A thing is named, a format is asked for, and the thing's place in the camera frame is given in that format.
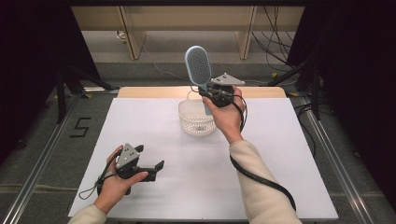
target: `person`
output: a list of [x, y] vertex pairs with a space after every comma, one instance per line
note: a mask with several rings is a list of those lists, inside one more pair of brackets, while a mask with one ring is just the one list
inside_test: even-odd
[[[242, 111], [245, 111], [245, 105], [241, 98], [242, 92], [236, 87], [233, 87], [233, 90], [234, 95], [240, 96], [234, 97], [234, 102]], [[230, 144], [229, 150], [233, 159], [251, 173], [276, 182], [257, 148], [243, 138], [240, 132], [241, 116], [235, 106], [216, 107], [206, 97], [203, 97], [203, 102], [212, 112], [216, 126]], [[115, 170], [115, 162], [110, 165], [109, 169]], [[75, 214], [69, 223], [104, 223], [106, 214], [122, 198], [125, 190], [142, 180], [146, 175], [139, 173], [127, 180], [117, 176], [108, 178], [103, 185], [102, 193], [95, 202]], [[256, 182], [239, 172], [237, 172], [237, 176], [249, 223], [302, 223], [284, 193]]]

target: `black strap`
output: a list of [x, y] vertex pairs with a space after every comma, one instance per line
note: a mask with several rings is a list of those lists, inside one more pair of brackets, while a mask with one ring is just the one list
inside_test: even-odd
[[245, 170], [242, 166], [240, 166], [238, 164], [238, 162], [236, 162], [233, 159], [233, 157], [231, 155], [230, 155], [230, 159], [231, 159], [231, 162], [233, 163], [233, 167], [235, 167], [235, 169], [237, 171], [239, 171], [242, 175], [244, 175], [244, 176], [246, 176], [246, 177], [248, 177], [248, 178], [250, 178], [250, 179], [252, 179], [254, 181], [257, 181], [257, 182], [259, 182], [261, 184], [264, 184], [264, 185], [266, 185], [266, 186], [268, 186], [270, 188], [277, 189], [277, 190], [281, 191], [282, 193], [284, 193], [289, 198], [289, 201], [290, 201], [291, 206], [293, 207], [294, 211], [296, 211], [296, 204], [294, 202], [294, 199], [291, 196], [291, 194], [285, 188], [283, 188], [282, 186], [278, 185], [277, 183], [275, 183], [275, 182], [273, 182], [271, 180], [268, 180], [268, 179], [262, 178], [260, 176], [254, 175], [251, 172]]

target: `cream sweater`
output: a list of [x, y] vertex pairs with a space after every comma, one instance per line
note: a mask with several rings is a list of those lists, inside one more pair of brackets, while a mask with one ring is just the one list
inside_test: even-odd
[[[238, 141], [230, 146], [230, 153], [234, 160], [245, 170], [273, 182], [276, 179], [262, 161], [259, 151], [248, 141]], [[247, 219], [251, 224], [293, 224], [302, 223], [286, 195], [282, 192], [264, 186], [237, 172], [242, 190]], [[105, 223], [106, 214], [96, 206], [82, 209], [70, 219], [69, 224]]]

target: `white tabletop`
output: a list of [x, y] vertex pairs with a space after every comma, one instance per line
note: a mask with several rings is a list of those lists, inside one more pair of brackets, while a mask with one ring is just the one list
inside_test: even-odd
[[[155, 182], [133, 185], [108, 217], [146, 221], [247, 220], [240, 187], [219, 130], [205, 137], [184, 133], [177, 105], [183, 99], [117, 98], [92, 154], [78, 194], [90, 189], [103, 172], [107, 156], [125, 143], [144, 145], [138, 165], [154, 167], [164, 160]], [[247, 124], [242, 134], [260, 151], [278, 182], [294, 197], [301, 220], [338, 216], [312, 158], [290, 100], [246, 99]], [[93, 203], [78, 195], [73, 216]]]

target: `plastic container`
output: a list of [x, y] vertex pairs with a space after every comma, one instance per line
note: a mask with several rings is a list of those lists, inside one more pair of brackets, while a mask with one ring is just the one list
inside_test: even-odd
[[184, 132], [193, 136], [206, 136], [217, 127], [213, 116], [206, 115], [202, 100], [183, 100], [178, 103], [178, 116]]

